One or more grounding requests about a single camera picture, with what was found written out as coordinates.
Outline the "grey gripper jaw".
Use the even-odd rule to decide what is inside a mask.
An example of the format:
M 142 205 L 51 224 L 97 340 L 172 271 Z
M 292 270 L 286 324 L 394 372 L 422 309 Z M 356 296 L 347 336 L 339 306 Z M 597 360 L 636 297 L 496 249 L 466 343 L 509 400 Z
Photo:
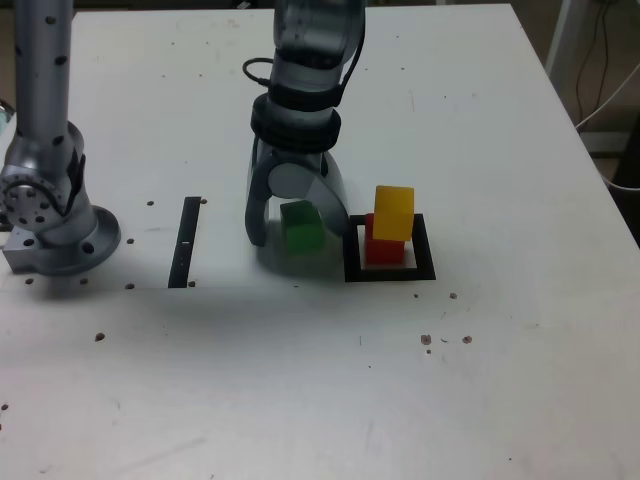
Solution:
M 273 154 L 263 156 L 251 169 L 245 208 L 245 229 L 252 245 L 263 247 L 267 240 L 267 206 L 273 193 L 269 175 L 279 165 Z
M 336 236 L 346 233 L 349 225 L 346 193 L 335 161 L 328 174 L 321 174 L 297 161 L 284 160 L 271 171 L 268 182 L 273 196 L 311 203 L 329 231 Z

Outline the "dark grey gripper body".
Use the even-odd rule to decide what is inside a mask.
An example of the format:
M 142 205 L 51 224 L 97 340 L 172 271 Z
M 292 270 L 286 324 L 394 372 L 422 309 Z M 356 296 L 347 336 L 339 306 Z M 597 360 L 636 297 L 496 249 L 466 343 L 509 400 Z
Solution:
M 253 173 L 256 170 L 257 166 L 271 155 L 272 151 L 273 148 L 270 145 L 264 143 L 259 138 L 254 138 L 249 163 L 249 172 Z M 297 161 L 298 163 L 301 163 L 302 165 L 312 170 L 319 171 L 321 174 L 328 174 L 332 169 L 332 165 L 334 164 L 333 157 L 329 152 L 316 154 L 298 154 L 288 151 L 280 152 L 278 150 L 275 150 L 275 154 L 280 159 L 284 159 L 287 161 Z

